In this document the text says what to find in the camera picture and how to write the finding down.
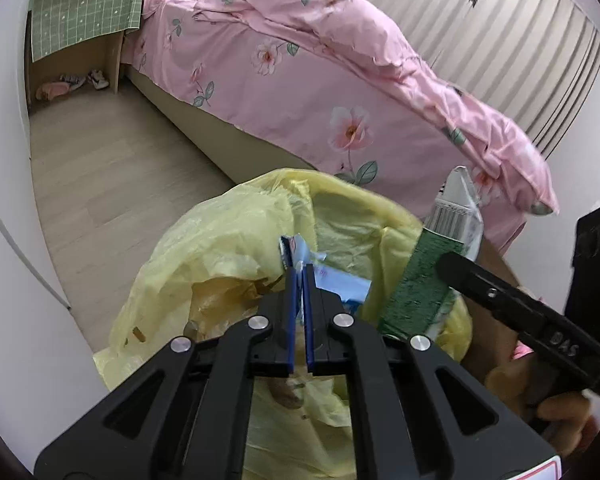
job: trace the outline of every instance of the green plaid tablecloth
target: green plaid tablecloth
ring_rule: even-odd
[[[31,57],[140,26],[142,0],[31,0]]]

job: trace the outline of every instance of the yellow plastic bag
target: yellow plastic bag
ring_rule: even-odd
[[[326,263],[372,280],[359,316],[375,323],[411,257],[422,225],[401,206],[316,171],[277,170],[203,202],[169,229],[142,266],[94,361],[109,388],[120,384],[192,319],[198,339],[250,316],[283,286],[278,241],[301,234]],[[437,343],[460,360],[471,319],[458,300]],[[355,478],[349,409],[334,379],[307,378],[290,410],[256,381],[244,478]]]

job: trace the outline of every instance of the floor plank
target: floor plank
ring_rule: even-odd
[[[93,351],[162,234],[231,181],[123,82],[30,117],[31,169],[46,243]]]

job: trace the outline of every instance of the pink bedspread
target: pink bedspread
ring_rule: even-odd
[[[524,212],[557,211],[524,132],[438,79],[365,0],[144,0],[142,16],[123,62],[420,218],[459,164],[473,170],[497,247],[520,232]]]

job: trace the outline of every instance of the human hand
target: human hand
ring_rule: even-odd
[[[568,392],[545,399],[535,412],[528,408],[525,391],[535,359],[535,354],[529,354],[493,369],[484,385],[525,422],[534,416],[554,422],[555,425],[552,424],[542,436],[562,457],[566,457],[580,443],[582,429],[589,418],[590,400],[581,392]]]

